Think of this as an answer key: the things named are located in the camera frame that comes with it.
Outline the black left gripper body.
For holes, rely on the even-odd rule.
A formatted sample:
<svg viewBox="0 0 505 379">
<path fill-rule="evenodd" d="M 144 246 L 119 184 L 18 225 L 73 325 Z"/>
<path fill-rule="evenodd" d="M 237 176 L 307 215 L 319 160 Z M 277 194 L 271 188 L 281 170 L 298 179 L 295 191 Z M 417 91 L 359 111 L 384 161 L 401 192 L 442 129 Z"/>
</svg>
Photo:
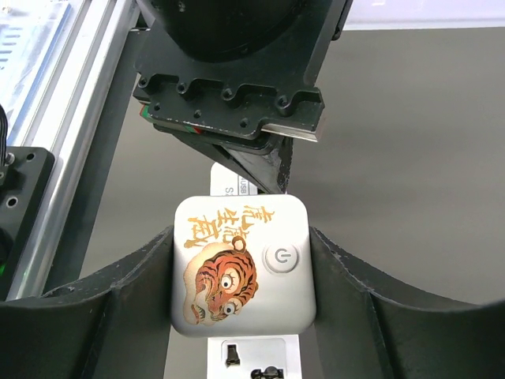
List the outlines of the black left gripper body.
<svg viewBox="0 0 505 379">
<path fill-rule="evenodd" d="M 316 85 L 348 1 L 148 1 L 134 97 L 160 129 L 320 137 Z"/>
</svg>

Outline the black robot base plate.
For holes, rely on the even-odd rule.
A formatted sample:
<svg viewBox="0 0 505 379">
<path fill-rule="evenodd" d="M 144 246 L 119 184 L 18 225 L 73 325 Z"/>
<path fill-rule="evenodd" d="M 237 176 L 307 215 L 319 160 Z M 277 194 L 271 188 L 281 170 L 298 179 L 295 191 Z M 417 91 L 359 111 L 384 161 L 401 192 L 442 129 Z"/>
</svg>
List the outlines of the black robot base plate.
<svg viewBox="0 0 505 379">
<path fill-rule="evenodd" d="M 32 232 L 54 156 L 45 148 L 8 146 L 8 119 L 1 111 L 1 300 L 7 299 L 21 254 Z"/>
</svg>

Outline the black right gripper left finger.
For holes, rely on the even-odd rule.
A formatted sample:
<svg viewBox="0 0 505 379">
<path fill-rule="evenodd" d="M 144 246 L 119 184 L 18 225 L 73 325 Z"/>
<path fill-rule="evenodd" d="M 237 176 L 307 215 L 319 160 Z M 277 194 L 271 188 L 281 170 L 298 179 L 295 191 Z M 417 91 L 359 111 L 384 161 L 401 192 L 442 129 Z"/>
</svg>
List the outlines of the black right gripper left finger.
<svg viewBox="0 0 505 379">
<path fill-rule="evenodd" d="M 1 304 L 3 378 L 161 378 L 173 228 L 91 275 Z"/>
</svg>

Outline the white power strip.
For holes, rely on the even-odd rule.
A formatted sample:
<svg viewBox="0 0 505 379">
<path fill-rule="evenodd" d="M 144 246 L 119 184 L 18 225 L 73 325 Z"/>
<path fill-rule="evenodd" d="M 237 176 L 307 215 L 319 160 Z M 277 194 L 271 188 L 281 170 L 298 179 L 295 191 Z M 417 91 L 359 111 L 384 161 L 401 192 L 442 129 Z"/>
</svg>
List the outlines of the white power strip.
<svg viewBox="0 0 505 379">
<path fill-rule="evenodd" d="M 219 163 L 212 165 L 212 196 L 248 196 L 259 192 L 248 179 Z M 208 378 L 302 377 L 297 335 L 210 338 L 207 349 Z"/>
</svg>

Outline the white tiger cube plug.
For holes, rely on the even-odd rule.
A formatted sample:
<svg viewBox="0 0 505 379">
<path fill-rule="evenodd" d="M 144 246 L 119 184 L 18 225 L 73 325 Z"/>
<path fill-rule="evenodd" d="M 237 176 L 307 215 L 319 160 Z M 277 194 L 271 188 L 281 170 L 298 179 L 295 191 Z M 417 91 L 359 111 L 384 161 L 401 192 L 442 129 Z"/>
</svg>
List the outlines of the white tiger cube plug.
<svg viewBox="0 0 505 379">
<path fill-rule="evenodd" d="M 182 335 L 290 335 L 314 322 L 309 218 L 295 196 L 189 197 L 173 247 L 170 318 Z"/>
</svg>

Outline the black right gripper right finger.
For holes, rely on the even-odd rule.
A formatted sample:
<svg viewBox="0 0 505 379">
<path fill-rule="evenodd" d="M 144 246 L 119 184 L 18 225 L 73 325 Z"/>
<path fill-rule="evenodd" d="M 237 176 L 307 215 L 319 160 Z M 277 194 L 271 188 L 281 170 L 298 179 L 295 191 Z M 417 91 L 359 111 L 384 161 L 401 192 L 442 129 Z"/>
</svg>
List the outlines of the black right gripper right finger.
<svg viewBox="0 0 505 379">
<path fill-rule="evenodd" d="M 402 282 L 310 228 L 326 378 L 502 378 L 504 302 L 469 304 Z"/>
</svg>

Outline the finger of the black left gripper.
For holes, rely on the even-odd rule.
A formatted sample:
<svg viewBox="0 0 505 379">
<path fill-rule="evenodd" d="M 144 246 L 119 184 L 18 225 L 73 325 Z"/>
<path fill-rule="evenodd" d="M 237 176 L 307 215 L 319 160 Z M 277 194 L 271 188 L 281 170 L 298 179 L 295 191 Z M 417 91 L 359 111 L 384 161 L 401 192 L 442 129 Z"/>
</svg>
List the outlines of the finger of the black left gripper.
<svg viewBox="0 0 505 379">
<path fill-rule="evenodd" d="M 250 181 L 260 192 L 286 193 L 290 180 L 294 139 L 265 134 L 252 145 L 225 144 L 222 164 Z"/>
<path fill-rule="evenodd" d="M 248 179 L 261 191 L 268 193 L 267 133 L 261 133 L 254 140 L 246 140 L 208 131 L 192 133 L 179 126 L 153 126 L 157 131 L 173 135 L 183 144 Z"/>
</svg>

